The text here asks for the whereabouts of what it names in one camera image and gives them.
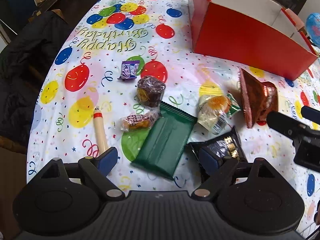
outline black jacket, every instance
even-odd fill
[[[39,92],[25,81],[31,65],[46,76],[61,46],[71,33],[52,11],[27,24],[0,53],[0,135],[28,146],[34,107]]]

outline green snack wrapper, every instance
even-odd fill
[[[196,118],[165,102],[160,112],[132,165],[173,180]]]

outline red cardboard box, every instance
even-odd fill
[[[189,0],[195,53],[295,80],[316,59],[310,42],[272,0]]]

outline food label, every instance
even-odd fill
[[[148,101],[148,95],[147,93],[141,89],[141,88],[138,88],[137,89],[137,92],[138,92],[138,98],[141,100],[141,101]]]

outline purple snack package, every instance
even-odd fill
[[[135,79],[137,78],[137,69],[139,67],[139,60],[123,61],[121,64],[121,74],[118,79]]]

